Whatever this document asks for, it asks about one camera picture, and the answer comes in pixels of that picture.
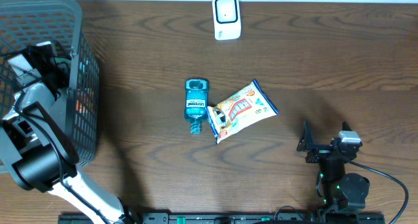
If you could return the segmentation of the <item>yellow snack bag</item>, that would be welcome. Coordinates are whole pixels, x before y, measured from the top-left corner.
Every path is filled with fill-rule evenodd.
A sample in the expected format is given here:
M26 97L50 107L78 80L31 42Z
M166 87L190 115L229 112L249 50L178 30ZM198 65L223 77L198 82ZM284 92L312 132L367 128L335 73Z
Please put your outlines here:
M254 79L217 105L207 106L206 113L216 144L219 144L258 121L277 116L279 110Z

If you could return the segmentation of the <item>teal mouthwash bottle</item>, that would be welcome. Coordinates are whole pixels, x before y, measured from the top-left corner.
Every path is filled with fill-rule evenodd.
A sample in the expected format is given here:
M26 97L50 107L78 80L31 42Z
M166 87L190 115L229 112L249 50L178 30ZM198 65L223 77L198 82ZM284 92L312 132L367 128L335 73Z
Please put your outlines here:
M191 78L185 81L184 118L190 123L190 133L198 135L201 126L207 120L209 81Z

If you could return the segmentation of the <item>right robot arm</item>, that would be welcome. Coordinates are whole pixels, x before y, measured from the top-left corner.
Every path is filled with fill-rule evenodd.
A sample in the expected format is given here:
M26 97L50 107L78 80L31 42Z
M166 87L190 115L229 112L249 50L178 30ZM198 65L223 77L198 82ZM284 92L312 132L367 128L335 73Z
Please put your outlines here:
M307 163L319 165L316 191L331 211L359 212L365 208L369 180L360 174L347 173L345 169L345 164L357 157L361 146L360 136L346 122L329 144L315 143L310 124L303 123L297 151L306 153Z

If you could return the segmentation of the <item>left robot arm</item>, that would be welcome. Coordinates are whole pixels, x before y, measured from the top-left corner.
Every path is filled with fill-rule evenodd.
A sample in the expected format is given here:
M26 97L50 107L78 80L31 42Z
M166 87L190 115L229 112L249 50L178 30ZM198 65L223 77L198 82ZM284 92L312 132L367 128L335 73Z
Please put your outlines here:
M80 156L59 126L59 107L69 86L69 56L51 41L4 54L16 73L5 82L14 103L1 119L1 161L25 190L60 197L93 223L140 223L120 198L102 189L78 164Z

